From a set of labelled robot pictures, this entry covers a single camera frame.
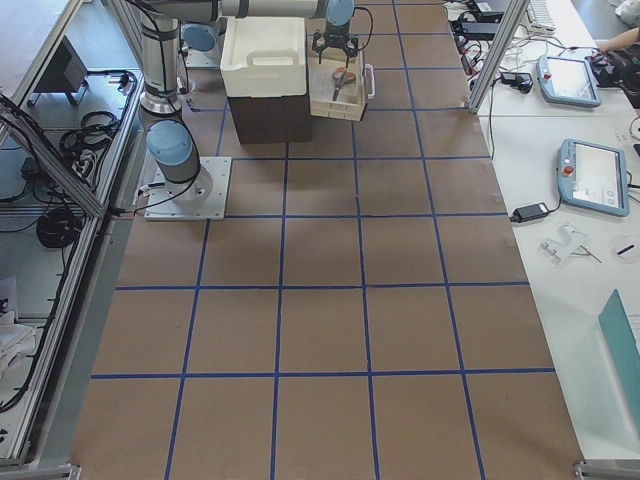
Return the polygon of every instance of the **blue-framed tablet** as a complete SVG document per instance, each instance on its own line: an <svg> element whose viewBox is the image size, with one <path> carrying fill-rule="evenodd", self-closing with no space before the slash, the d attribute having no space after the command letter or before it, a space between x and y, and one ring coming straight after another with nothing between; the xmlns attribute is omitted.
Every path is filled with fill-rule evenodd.
<svg viewBox="0 0 640 480"><path fill-rule="evenodd" d="M563 203L598 212L629 215L624 152L566 139L558 150L558 190Z"/></svg>
<svg viewBox="0 0 640 480"><path fill-rule="evenodd" d="M600 105L596 79L586 60L543 55L536 71L547 102L588 108Z"/></svg>

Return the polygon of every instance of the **floor tile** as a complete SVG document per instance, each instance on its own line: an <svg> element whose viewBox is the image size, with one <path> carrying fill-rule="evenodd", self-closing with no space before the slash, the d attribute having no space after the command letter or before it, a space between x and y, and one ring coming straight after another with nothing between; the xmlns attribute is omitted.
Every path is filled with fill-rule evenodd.
<svg viewBox="0 0 640 480"><path fill-rule="evenodd" d="M288 219L286 285L360 285L355 219Z"/></svg>
<svg viewBox="0 0 640 480"><path fill-rule="evenodd" d="M235 160L227 199L227 215L280 215L284 161Z"/></svg>
<svg viewBox="0 0 640 480"><path fill-rule="evenodd" d="M469 100L462 70L409 70L409 80L416 108L463 107Z"/></svg>
<svg viewBox="0 0 640 480"><path fill-rule="evenodd" d="M402 35L402 46L409 68L462 68L451 35Z"/></svg>
<svg viewBox="0 0 640 480"><path fill-rule="evenodd" d="M438 219L450 282L523 282L527 275L506 216Z"/></svg>
<svg viewBox="0 0 640 480"><path fill-rule="evenodd" d="M377 377L374 391L381 478L480 478L458 375Z"/></svg>
<svg viewBox="0 0 640 480"><path fill-rule="evenodd" d="M366 378L280 380L276 478L375 478Z"/></svg>
<svg viewBox="0 0 640 480"><path fill-rule="evenodd" d="M241 145L231 112L225 116L220 155L232 158L284 158L284 143Z"/></svg>
<svg viewBox="0 0 640 480"><path fill-rule="evenodd" d="M360 289L284 292L280 371L362 372L366 369Z"/></svg>
<svg viewBox="0 0 640 480"><path fill-rule="evenodd" d="M442 5L397 5L402 33L449 33L447 11Z"/></svg>
<svg viewBox="0 0 640 480"><path fill-rule="evenodd" d="M367 304L374 370L460 368L444 288L369 288Z"/></svg>
<svg viewBox="0 0 640 480"><path fill-rule="evenodd" d="M442 282L430 218L362 220L368 284Z"/></svg>
<svg viewBox="0 0 640 480"><path fill-rule="evenodd" d="M373 35L364 50L364 60L374 68L403 68L400 38L397 35Z"/></svg>
<svg viewBox="0 0 640 480"><path fill-rule="evenodd" d="M219 70L189 70L190 92L187 105L190 109L207 110L224 108L227 94Z"/></svg>
<svg viewBox="0 0 640 480"><path fill-rule="evenodd" d="M280 219L227 218L211 225L203 285L277 285Z"/></svg>
<svg viewBox="0 0 640 480"><path fill-rule="evenodd" d="M454 287L466 368L550 368L553 362L528 286Z"/></svg>
<svg viewBox="0 0 640 480"><path fill-rule="evenodd" d="M363 215L412 215L431 211L420 160L358 162L358 187Z"/></svg>
<svg viewBox="0 0 640 480"><path fill-rule="evenodd" d="M355 215L352 160L291 160L287 176L288 215Z"/></svg>
<svg viewBox="0 0 640 480"><path fill-rule="evenodd" d="M396 17L393 14L391 5L368 5L367 8L373 15L373 33L398 33L396 25ZM360 42L365 42L369 29L371 28L371 19L367 12L356 10L351 19L350 33L359 34Z"/></svg>
<svg viewBox="0 0 640 480"><path fill-rule="evenodd" d="M205 222L147 222L136 216L118 286L195 285Z"/></svg>
<svg viewBox="0 0 640 480"><path fill-rule="evenodd" d="M420 156L412 112L367 112L365 117L356 124L358 158Z"/></svg>
<svg viewBox="0 0 640 480"><path fill-rule="evenodd" d="M488 156L477 115L467 110L418 112L424 154L427 157Z"/></svg>
<svg viewBox="0 0 640 480"><path fill-rule="evenodd" d="M201 157L217 155L222 115L222 112L192 112L188 107L183 107L182 120L189 128Z"/></svg>
<svg viewBox="0 0 640 480"><path fill-rule="evenodd" d="M70 456L83 478L164 478L179 383L92 380Z"/></svg>
<svg viewBox="0 0 640 480"><path fill-rule="evenodd" d="M289 158L352 158L351 122L330 118L312 119L310 142L289 144Z"/></svg>
<svg viewBox="0 0 640 480"><path fill-rule="evenodd" d="M201 290L189 371L273 372L277 322L275 290Z"/></svg>
<svg viewBox="0 0 640 480"><path fill-rule="evenodd" d="M487 478L573 478L581 460L560 385L554 374L468 377Z"/></svg>
<svg viewBox="0 0 640 480"><path fill-rule="evenodd" d="M270 378L187 380L171 478L269 478L272 418Z"/></svg>
<svg viewBox="0 0 640 480"><path fill-rule="evenodd" d="M429 160L427 171L436 212L506 211L489 159Z"/></svg>
<svg viewBox="0 0 640 480"><path fill-rule="evenodd" d="M181 372L193 295L116 291L93 373Z"/></svg>
<svg viewBox="0 0 640 480"><path fill-rule="evenodd" d="M404 71L376 70L375 79L376 96L369 102L369 108L411 108L407 76Z"/></svg>

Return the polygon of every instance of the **white keyboard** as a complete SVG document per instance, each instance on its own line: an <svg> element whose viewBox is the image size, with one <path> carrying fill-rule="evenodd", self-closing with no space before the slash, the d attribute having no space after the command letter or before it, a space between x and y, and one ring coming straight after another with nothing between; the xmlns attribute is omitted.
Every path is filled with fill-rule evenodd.
<svg viewBox="0 0 640 480"><path fill-rule="evenodd" d="M549 15L546 0L529 0L526 15L531 33L550 36L556 31L556 24Z"/></svg>

